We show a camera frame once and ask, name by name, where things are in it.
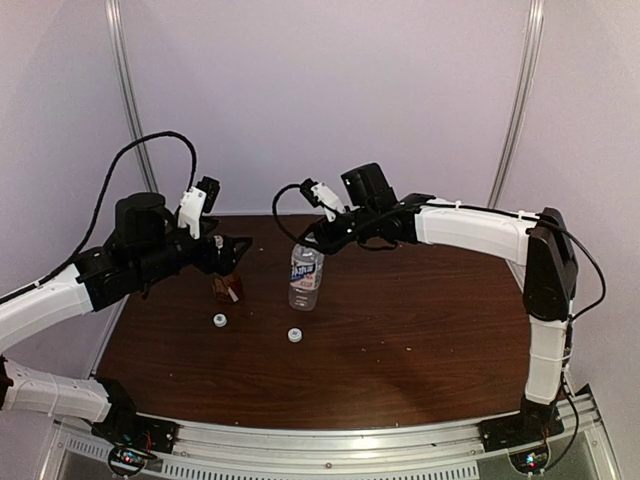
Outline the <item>clear water bottle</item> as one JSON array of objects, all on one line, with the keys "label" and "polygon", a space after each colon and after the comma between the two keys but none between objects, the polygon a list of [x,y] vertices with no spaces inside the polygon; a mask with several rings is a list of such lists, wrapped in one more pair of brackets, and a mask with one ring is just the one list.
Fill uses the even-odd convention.
[{"label": "clear water bottle", "polygon": [[312,311],[318,301],[325,256],[319,251],[296,244],[291,253],[289,304],[299,311]]}]

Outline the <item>white water bottle cap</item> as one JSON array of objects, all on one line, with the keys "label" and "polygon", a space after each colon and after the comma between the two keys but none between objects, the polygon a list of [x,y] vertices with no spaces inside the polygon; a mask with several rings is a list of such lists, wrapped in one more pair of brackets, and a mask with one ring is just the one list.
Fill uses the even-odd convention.
[{"label": "white water bottle cap", "polygon": [[291,328],[287,331],[287,338],[291,343],[298,343],[303,339],[303,331],[299,328]]}]

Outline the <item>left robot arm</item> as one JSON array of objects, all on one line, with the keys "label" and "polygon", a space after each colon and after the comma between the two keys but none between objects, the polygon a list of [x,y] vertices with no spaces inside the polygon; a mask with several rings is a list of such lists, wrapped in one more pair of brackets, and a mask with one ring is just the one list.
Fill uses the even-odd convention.
[{"label": "left robot arm", "polygon": [[[147,294],[155,284],[193,266],[211,275],[232,273],[252,244],[249,237],[218,235],[209,194],[189,189],[172,214],[158,193],[136,193],[115,205],[114,230],[101,247],[82,250],[50,280],[10,294],[1,305],[1,348],[65,320],[101,311],[123,298]],[[118,404],[98,380],[81,380],[1,360],[1,407],[63,415],[106,429],[123,444],[144,433],[138,415]]]}]

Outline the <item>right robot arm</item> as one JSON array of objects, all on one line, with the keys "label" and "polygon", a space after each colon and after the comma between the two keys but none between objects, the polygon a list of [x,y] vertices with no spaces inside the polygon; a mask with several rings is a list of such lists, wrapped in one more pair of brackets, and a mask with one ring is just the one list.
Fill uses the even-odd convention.
[{"label": "right robot arm", "polygon": [[354,168],[341,180],[350,207],[322,182],[307,179],[299,188],[312,206],[325,212],[301,236],[314,238],[323,254],[381,239],[391,248],[407,243],[465,249],[523,268],[531,344],[528,378],[512,430],[519,440],[535,440],[551,424],[571,351],[578,265],[560,212],[496,211],[418,193],[399,199],[376,163]]}]

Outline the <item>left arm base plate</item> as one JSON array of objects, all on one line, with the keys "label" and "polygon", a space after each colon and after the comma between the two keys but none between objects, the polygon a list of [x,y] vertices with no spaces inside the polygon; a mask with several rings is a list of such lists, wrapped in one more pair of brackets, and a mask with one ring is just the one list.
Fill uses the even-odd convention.
[{"label": "left arm base plate", "polygon": [[132,477],[171,454],[179,426],[168,420],[134,415],[130,420],[88,422],[91,434],[111,445],[107,466],[117,477]]}]

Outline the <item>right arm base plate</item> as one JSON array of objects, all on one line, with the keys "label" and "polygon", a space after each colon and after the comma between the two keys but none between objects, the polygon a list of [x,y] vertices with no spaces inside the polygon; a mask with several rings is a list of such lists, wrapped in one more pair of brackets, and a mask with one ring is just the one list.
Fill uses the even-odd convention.
[{"label": "right arm base plate", "polygon": [[565,431],[558,418],[542,425],[520,413],[483,420],[478,429],[486,453],[505,450],[515,470],[526,475],[540,474],[547,467],[548,440]]}]

